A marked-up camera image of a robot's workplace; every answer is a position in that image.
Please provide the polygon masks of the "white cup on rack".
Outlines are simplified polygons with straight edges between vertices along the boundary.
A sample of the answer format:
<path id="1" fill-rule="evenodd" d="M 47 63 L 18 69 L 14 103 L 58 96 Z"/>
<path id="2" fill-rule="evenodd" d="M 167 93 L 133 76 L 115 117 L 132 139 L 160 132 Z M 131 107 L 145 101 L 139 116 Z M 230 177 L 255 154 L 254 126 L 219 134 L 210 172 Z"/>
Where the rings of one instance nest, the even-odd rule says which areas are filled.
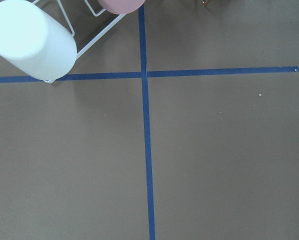
<path id="1" fill-rule="evenodd" d="M 0 2 L 0 56 L 29 76 L 52 83 L 77 59 L 72 34 L 26 0 Z"/>

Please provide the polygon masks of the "pink cup on rack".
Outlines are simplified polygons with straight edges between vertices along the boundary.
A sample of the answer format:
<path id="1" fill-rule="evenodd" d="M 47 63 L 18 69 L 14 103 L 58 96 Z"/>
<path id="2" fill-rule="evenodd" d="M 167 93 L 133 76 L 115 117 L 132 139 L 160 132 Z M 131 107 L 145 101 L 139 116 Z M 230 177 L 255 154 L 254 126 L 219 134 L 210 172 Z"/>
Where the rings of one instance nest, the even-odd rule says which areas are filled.
<path id="1" fill-rule="evenodd" d="M 98 0 L 99 4 L 113 14 L 129 14 L 140 8 L 145 0 Z"/>

